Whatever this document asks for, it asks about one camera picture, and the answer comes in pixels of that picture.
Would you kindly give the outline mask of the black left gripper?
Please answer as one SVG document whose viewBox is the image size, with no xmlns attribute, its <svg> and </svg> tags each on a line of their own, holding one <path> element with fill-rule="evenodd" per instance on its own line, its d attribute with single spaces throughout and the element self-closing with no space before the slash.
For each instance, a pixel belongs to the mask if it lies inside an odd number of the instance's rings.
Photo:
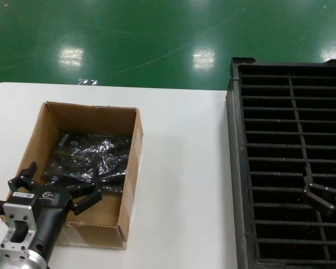
<svg viewBox="0 0 336 269">
<path fill-rule="evenodd" d="M 79 215 L 102 200 L 100 180 L 57 175 L 39 185 L 36 162 L 8 181 L 7 263 L 48 263 L 71 210 Z"/>
</svg>

